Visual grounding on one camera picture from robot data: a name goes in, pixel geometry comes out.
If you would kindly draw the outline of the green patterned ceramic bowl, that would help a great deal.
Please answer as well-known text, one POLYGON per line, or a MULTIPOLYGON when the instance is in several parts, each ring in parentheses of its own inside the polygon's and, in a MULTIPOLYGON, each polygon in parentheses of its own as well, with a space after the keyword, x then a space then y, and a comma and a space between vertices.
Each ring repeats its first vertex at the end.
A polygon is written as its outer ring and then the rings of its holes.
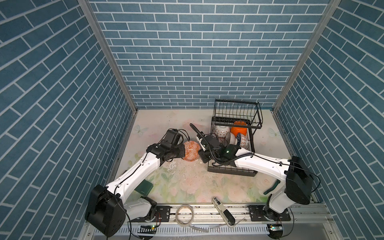
POLYGON ((214 133, 218 138, 225 138, 230 132, 231 128, 229 126, 215 126, 214 133))

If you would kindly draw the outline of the blue triangle patterned bowl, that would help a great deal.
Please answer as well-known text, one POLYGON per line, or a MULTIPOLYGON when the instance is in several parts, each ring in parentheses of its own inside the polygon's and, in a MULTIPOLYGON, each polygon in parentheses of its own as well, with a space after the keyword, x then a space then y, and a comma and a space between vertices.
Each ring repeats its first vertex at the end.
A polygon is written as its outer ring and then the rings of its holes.
POLYGON ((238 133, 237 136, 237 145, 240 146, 241 148, 248 148, 248 139, 245 135, 238 133))

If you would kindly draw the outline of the orange plastic bowl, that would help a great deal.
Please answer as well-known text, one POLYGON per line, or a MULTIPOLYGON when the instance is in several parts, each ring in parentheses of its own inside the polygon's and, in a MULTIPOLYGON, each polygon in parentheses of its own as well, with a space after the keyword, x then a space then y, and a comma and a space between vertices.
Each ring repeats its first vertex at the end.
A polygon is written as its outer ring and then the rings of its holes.
POLYGON ((244 121, 235 121, 234 125, 231 127, 231 133, 236 137, 238 134, 242 134, 244 136, 247 135, 247 123, 244 121))

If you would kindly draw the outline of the black wire dish rack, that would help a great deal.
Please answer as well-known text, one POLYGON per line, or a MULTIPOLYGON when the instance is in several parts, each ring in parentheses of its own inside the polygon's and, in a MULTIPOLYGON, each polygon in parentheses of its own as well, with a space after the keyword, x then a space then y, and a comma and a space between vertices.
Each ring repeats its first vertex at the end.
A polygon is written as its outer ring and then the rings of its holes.
POLYGON ((263 126, 258 102, 216 99, 211 120, 211 134, 225 147, 237 145, 255 151, 254 135, 263 126))

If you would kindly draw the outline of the red striped ceramic bowl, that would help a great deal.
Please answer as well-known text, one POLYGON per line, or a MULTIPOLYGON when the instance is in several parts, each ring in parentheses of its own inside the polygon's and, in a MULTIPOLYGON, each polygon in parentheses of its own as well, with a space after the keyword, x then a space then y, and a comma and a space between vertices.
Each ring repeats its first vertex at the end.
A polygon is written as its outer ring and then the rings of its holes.
POLYGON ((237 138, 235 137, 235 135, 231 132, 228 132, 227 135, 226 135, 226 141, 229 145, 236 145, 238 140, 237 138))

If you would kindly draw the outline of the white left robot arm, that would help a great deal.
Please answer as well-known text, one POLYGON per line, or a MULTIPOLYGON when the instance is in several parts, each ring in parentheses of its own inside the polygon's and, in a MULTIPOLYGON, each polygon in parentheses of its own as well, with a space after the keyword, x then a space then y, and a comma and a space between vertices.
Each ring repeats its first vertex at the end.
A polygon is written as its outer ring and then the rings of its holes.
POLYGON ((157 144, 148 146, 145 154, 129 170, 106 186, 95 186, 90 192, 86 221, 110 238, 131 220, 153 220, 157 215, 157 202, 151 198, 141 197, 127 206, 124 204, 148 175, 165 162, 185 156, 183 141, 179 130, 168 129, 157 144))

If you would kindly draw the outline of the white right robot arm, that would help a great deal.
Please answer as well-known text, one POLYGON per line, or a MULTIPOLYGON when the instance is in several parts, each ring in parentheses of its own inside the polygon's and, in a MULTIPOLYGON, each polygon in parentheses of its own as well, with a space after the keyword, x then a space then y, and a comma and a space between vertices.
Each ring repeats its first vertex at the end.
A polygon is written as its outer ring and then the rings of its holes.
POLYGON ((315 174, 300 158, 278 159, 248 151, 238 145, 224 146, 215 137, 202 133, 197 135, 197 140, 202 148, 199 154, 204 163, 213 161, 214 166, 249 169, 271 176, 282 184, 277 192, 268 196, 263 207, 263 214, 268 220, 278 220, 294 204, 310 203, 315 174))

